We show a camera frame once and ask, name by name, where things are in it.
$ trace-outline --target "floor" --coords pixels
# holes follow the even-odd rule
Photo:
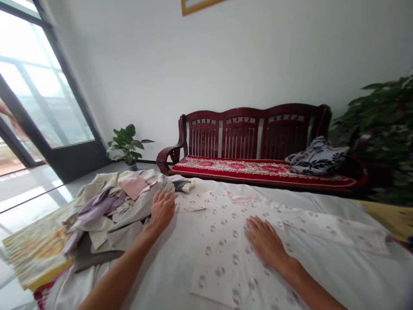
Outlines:
[[[6,162],[0,161],[0,176],[9,174],[15,171],[19,171],[25,168],[26,167],[19,160],[6,161]]]
[[[0,176],[0,212],[62,185],[49,165]]]
[[[138,163],[138,169],[155,169],[155,164]],[[90,183],[96,173],[123,172],[127,170],[125,164],[117,163],[77,179],[69,184],[55,188],[47,193],[33,198],[21,205],[0,214],[0,240],[12,233],[30,225],[54,210],[64,207],[74,197],[79,189]],[[37,309],[31,291],[23,291],[13,270],[1,260],[4,248],[0,245],[0,310],[32,310]]]

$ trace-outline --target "wooden bench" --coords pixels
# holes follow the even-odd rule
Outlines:
[[[157,157],[160,171],[225,182],[351,192],[366,181],[360,162],[348,157],[331,177],[290,173],[284,159],[307,148],[318,136],[328,137],[329,106],[301,103],[269,109],[235,108],[225,112],[196,111],[179,119],[179,140]],[[180,150],[184,158],[180,159]],[[167,164],[171,157],[175,166]]]

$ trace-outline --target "baseboard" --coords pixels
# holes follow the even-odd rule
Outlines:
[[[111,162],[112,163],[118,163],[118,162],[121,162],[121,161],[125,161],[124,159],[117,159],[117,160],[111,160]],[[137,161],[138,163],[144,163],[144,164],[156,164],[156,161],[147,161],[147,160],[145,160],[145,159],[139,159],[138,161]],[[168,165],[171,165],[171,166],[173,166],[174,165],[174,163],[172,163],[172,162],[167,162],[166,164],[168,164]]]

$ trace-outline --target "plant pot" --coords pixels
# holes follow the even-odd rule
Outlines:
[[[134,164],[126,164],[126,166],[128,166],[128,170],[129,170],[129,171],[138,171],[138,165],[137,165],[137,163],[134,163]]]

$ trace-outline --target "purple cloth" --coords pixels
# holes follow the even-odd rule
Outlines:
[[[120,197],[109,196],[110,189],[106,188],[103,192],[96,195],[79,212],[77,218],[83,225],[98,220],[123,204],[126,194],[123,193]]]
[[[62,253],[67,254],[72,252],[77,247],[77,243],[79,242],[80,238],[83,236],[84,233],[85,232],[83,230],[77,229],[73,233],[73,235],[70,236],[68,242],[62,250]]]
[[[102,192],[93,197],[79,212],[77,219],[87,225],[95,220],[98,220],[107,213],[116,210],[124,201],[126,194],[123,193],[120,197],[109,196],[111,187],[104,189]],[[77,243],[84,234],[83,230],[77,229],[69,238],[62,253],[67,254],[76,249]]]

